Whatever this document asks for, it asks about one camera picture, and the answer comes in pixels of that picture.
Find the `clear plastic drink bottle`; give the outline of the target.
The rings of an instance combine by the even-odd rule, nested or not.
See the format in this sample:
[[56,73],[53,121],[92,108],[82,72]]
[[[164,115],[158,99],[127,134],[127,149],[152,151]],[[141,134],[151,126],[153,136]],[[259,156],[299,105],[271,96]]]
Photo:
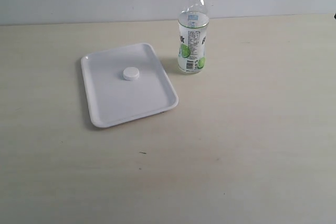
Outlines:
[[205,66],[205,40],[209,24],[204,0],[187,0],[178,16],[180,47],[178,66],[186,74],[199,73]]

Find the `white bottle cap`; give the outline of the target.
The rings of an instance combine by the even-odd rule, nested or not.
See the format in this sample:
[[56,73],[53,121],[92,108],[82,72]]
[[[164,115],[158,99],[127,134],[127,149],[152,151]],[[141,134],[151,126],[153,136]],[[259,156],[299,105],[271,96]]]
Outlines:
[[136,67],[127,67],[123,70],[123,78],[127,81],[137,80],[140,76],[140,71]]

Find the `white plastic tray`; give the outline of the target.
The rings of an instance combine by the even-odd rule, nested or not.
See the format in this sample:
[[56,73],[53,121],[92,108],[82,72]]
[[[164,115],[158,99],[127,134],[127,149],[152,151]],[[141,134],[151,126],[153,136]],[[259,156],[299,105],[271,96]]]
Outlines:
[[[123,70],[136,67],[137,80]],[[139,43],[81,58],[81,70],[91,123],[107,128],[152,116],[177,106],[179,99],[153,47]]]

